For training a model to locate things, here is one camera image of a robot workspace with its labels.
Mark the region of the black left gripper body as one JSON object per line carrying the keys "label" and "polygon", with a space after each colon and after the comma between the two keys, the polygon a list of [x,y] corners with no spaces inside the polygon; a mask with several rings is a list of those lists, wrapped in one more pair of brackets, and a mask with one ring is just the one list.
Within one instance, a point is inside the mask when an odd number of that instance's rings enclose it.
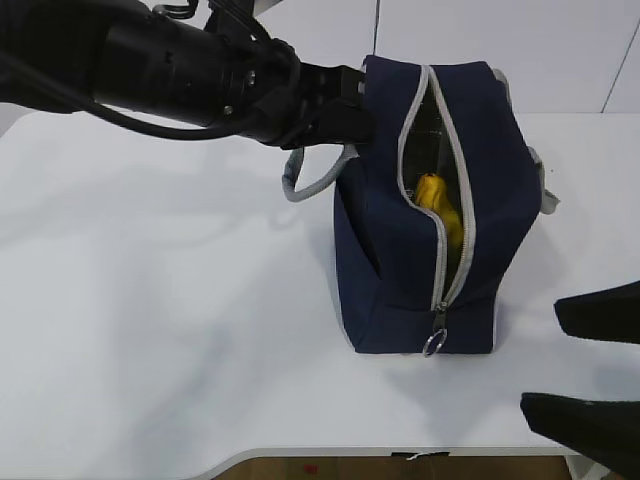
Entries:
{"label": "black left gripper body", "polygon": [[252,105],[257,115],[249,137],[267,146],[296,149],[312,145],[312,100],[316,97],[362,97],[365,73],[345,65],[326,67],[302,62],[293,47],[280,39],[270,45],[274,69],[269,78],[284,75]]}

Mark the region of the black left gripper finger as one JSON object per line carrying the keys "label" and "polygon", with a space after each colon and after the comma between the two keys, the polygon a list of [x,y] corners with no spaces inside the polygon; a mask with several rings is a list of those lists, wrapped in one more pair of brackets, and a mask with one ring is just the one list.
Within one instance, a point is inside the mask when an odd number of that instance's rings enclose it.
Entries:
{"label": "black left gripper finger", "polygon": [[364,144],[374,136],[374,117],[362,97],[316,97],[312,100],[312,145]]}

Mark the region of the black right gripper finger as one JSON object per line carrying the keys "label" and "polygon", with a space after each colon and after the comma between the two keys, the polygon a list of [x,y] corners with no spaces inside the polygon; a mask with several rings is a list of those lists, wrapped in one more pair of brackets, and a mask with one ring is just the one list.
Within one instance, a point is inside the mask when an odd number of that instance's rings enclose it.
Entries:
{"label": "black right gripper finger", "polygon": [[568,336],[639,343],[639,282],[559,299],[554,311]]}
{"label": "black right gripper finger", "polygon": [[612,472],[639,477],[639,403],[527,392],[520,409],[530,430]]}

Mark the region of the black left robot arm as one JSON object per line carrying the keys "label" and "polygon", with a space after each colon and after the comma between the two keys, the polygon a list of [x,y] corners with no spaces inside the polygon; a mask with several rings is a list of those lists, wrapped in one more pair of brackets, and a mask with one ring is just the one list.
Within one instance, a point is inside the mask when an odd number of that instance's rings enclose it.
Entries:
{"label": "black left robot arm", "polygon": [[230,136],[292,150],[366,144],[375,120],[361,71],[301,61],[250,1],[5,1],[1,99],[38,111],[89,113],[150,137]]}

